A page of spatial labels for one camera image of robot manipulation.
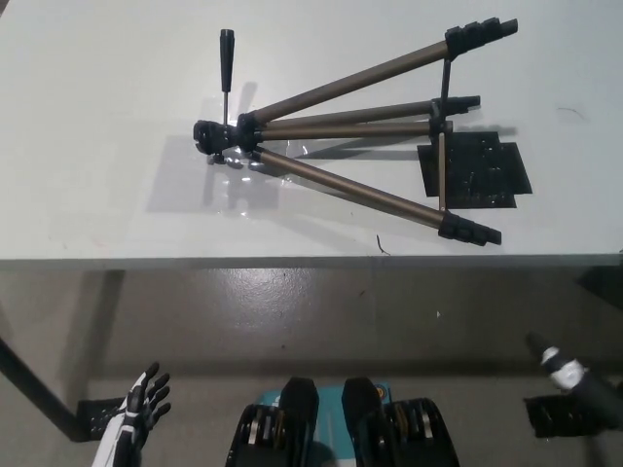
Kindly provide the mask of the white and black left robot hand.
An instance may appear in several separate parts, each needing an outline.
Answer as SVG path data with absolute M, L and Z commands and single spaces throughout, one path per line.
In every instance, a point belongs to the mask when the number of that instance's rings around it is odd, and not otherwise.
M 160 364 L 152 363 L 136 380 L 108 421 L 92 467 L 136 467 L 142 465 L 142 450 L 159 420 L 171 410 L 169 373 L 159 375 Z

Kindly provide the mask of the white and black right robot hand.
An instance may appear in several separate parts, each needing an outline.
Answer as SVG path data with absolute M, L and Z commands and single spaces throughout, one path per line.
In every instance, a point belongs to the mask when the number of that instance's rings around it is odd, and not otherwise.
M 567 357 L 558 346 L 544 337 L 528 333 L 526 344 L 539 366 L 559 389 L 571 391 L 584 379 L 586 368 L 577 359 Z

